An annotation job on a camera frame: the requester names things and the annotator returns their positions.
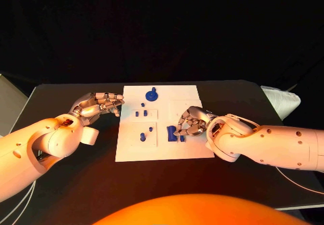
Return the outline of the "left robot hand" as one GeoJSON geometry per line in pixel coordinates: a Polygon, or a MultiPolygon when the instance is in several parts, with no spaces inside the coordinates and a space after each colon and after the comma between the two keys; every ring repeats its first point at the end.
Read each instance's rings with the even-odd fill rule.
{"type": "Polygon", "coordinates": [[[99,116],[112,113],[120,116],[118,106],[124,104],[124,96],[115,93],[88,93],[73,103],[69,113],[84,126],[94,124],[99,116]]]}

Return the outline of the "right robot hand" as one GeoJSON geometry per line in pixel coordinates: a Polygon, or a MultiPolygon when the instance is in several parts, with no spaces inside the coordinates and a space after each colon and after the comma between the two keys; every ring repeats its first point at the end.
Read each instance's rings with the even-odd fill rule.
{"type": "Polygon", "coordinates": [[[180,116],[176,136],[200,136],[207,129],[207,125],[217,116],[206,109],[190,106],[180,116]]]}

